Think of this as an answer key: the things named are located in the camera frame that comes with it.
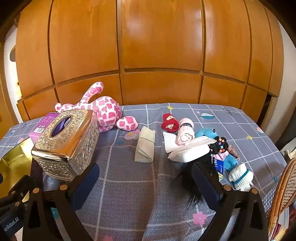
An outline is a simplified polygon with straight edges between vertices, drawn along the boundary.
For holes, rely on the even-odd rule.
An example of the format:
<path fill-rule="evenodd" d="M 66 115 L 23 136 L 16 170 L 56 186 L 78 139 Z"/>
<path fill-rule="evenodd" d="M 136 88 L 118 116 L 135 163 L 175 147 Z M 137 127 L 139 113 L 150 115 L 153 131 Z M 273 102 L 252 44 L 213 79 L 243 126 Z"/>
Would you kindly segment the white socks blue band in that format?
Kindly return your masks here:
<path fill-rule="evenodd" d="M 229 173 L 229 181 L 235 190 L 248 192 L 252 188 L 254 173 L 244 163 L 239 164 Z"/>

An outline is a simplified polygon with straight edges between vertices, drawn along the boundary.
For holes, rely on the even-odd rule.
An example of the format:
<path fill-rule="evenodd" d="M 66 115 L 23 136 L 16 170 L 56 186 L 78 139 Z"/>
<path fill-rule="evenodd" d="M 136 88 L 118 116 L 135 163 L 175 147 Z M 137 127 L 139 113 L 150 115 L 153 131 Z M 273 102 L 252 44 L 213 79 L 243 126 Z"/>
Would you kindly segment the red small sock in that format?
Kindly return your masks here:
<path fill-rule="evenodd" d="M 168 133 L 176 133 L 179 129 L 179 122 L 172 114 L 165 113 L 163 114 L 161 128 Z"/>

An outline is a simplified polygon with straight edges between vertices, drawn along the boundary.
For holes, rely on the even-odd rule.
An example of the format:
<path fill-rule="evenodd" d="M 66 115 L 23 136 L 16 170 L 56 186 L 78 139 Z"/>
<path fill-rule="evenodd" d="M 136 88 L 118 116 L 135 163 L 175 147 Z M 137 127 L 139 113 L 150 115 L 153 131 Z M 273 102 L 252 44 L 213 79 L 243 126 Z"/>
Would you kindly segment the purple cardboard box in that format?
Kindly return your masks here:
<path fill-rule="evenodd" d="M 39 122 L 34 126 L 34 128 L 29 133 L 30 139 L 35 143 L 44 130 L 49 126 L 49 124 L 55 120 L 59 113 L 48 113 L 42 117 Z"/>

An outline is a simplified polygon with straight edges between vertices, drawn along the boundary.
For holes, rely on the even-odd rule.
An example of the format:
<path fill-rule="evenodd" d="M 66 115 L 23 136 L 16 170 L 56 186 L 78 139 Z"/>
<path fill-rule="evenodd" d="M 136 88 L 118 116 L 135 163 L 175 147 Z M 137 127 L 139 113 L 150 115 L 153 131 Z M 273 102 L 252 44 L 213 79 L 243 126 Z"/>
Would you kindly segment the black braided hair wig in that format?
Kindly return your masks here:
<path fill-rule="evenodd" d="M 214 164 L 214 155 L 224 154 L 228 143 L 224 137 L 215 137 L 214 141 L 203 148 L 205 154 L 194 151 L 192 160 L 182 164 L 180 173 L 170 184 L 170 191 L 174 197 L 185 199 L 188 208 L 204 199 L 210 209 L 220 209 L 224 194 L 219 172 Z"/>

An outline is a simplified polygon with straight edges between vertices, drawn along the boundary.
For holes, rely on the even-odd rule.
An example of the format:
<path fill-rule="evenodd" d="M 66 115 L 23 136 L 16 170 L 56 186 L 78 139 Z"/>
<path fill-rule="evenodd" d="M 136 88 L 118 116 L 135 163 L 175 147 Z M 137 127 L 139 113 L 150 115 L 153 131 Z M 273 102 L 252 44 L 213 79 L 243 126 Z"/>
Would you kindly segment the brown satin scrunchie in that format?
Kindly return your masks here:
<path fill-rule="evenodd" d="M 236 149 L 231 145 L 228 144 L 228 148 L 227 151 L 229 152 L 229 154 L 231 154 L 237 161 L 240 160 L 240 156 L 238 155 L 238 153 L 236 152 Z"/>

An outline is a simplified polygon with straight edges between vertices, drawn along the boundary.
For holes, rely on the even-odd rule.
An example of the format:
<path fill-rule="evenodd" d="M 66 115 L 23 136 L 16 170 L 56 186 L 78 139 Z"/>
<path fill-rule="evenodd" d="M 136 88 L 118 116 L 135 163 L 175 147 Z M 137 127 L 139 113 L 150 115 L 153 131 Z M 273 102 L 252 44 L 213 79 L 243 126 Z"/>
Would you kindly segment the wooden wardrobe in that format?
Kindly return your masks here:
<path fill-rule="evenodd" d="M 16 69 L 25 121 L 97 81 L 121 105 L 221 104 L 257 121 L 280 94 L 283 42 L 259 1 L 32 1 Z"/>

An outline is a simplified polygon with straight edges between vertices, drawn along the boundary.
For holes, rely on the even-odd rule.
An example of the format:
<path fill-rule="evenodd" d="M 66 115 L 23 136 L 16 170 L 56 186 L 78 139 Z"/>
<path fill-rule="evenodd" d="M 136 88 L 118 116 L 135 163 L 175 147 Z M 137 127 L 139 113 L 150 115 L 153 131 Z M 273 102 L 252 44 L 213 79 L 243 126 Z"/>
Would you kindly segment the beige cloth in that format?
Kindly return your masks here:
<path fill-rule="evenodd" d="M 134 161 L 140 163 L 150 163 L 154 160 L 154 142 L 156 131 L 143 126 L 137 141 Z"/>

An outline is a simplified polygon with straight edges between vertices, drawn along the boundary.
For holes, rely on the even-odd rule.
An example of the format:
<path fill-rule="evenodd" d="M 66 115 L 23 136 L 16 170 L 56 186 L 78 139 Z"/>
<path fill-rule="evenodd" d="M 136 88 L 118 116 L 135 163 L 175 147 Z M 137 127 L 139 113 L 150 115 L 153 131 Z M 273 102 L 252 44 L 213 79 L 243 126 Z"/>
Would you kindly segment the blue plush bear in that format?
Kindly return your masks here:
<path fill-rule="evenodd" d="M 233 168 L 235 168 L 239 161 L 237 161 L 229 152 L 227 151 L 228 142 L 225 137 L 219 137 L 214 128 L 201 128 L 195 133 L 195 137 L 206 136 L 214 139 L 215 144 L 210 144 L 210 152 L 211 156 L 214 154 L 225 153 L 226 158 L 224 159 L 224 169 L 230 172 Z"/>

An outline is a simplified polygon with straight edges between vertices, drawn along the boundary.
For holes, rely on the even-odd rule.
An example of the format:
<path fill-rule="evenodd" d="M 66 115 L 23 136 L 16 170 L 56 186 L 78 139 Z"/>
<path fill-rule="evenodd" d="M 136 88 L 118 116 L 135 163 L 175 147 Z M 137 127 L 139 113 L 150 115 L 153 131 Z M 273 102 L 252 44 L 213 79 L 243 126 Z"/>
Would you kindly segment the gold storage box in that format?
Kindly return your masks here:
<path fill-rule="evenodd" d="M 24 175 L 30 176 L 33 146 L 31 138 L 27 138 L 1 158 L 1 174 L 3 176 L 3 182 L 0 184 L 1 198 L 7 196 L 8 192 Z"/>

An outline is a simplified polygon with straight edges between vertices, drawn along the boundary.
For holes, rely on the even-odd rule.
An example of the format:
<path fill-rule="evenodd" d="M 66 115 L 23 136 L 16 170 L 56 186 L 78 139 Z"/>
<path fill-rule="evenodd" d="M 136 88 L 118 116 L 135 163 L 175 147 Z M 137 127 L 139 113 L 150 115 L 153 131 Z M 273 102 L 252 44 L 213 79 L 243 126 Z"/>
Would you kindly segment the rattan chair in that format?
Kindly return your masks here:
<path fill-rule="evenodd" d="M 286 165 L 277 185 L 268 216 L 268 240 L 274 235 L 280 215 L 295 199 L 295 158 Z"/>

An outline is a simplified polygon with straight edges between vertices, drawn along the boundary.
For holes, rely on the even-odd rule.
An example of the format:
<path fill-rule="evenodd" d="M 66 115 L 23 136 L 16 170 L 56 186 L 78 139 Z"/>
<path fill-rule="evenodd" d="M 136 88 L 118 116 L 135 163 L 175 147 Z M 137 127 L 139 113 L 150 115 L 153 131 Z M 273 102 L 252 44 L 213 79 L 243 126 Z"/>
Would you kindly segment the pink towel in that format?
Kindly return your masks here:
<path fill-rule="evenodd" d="M 179 129 L 176 138 L 177 145 L 187 145 L 195 138 L 194 124 L 191 119 L 183 118 L 179 121 Z"/>

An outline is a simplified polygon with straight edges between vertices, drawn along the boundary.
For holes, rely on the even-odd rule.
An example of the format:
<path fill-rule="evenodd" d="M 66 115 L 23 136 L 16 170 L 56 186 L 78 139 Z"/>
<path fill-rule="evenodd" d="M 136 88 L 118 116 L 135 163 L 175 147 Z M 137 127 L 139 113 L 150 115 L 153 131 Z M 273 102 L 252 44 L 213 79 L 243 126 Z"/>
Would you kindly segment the pink white spotted plush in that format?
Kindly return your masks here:
<path fill-rule="evenodd" d="M 86 109 L 94 112 L 99 131 L 101 133 L 111 130 L 114 126 L 124 131 L 134 131 L 138 127 L 138 122 L 133 116 L 122 117 L 122 111 L 119 103 L 110 96 L 102 96 L 90 102 L 90 99 L 102 93 L 104 85 L 102 82 L 95 82 L 92 84 L 81 100 L 76 104 L 55 104 L 55 110 L 62 113 L 73 109 Z"/>

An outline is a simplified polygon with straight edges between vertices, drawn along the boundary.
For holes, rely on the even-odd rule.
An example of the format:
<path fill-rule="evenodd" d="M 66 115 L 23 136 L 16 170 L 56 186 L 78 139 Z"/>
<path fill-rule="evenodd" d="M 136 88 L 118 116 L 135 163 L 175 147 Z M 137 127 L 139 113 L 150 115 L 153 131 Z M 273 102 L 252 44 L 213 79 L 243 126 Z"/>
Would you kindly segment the silver embossed tissue box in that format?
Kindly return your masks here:
<path fill-rule="evenodd" d="M 32 158 L 48 176 L 72 181 L 91 163 L 98 137 L 92 110 L 67 110 L 41 133 L 32 148 Z"/>

